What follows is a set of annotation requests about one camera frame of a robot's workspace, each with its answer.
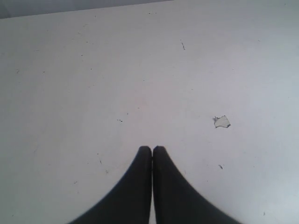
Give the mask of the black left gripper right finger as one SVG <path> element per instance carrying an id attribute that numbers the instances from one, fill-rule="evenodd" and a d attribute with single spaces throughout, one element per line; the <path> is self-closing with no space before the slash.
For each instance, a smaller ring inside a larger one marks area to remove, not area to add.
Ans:
<path id="1" fill-rule="evenodd" d="M 183 177 L 165 147 L 153 149 L 153 196 L 157 224 L 237 224 Z"/>

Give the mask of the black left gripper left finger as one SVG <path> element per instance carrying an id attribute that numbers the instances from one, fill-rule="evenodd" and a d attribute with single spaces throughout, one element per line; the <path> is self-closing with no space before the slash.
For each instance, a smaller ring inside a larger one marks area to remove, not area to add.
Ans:
<path id="1" fill-rule="evenodd" d="M 118 183 L 72 224 L 148 224 L 152 196 L 152 152 L 141 146 Z"/>

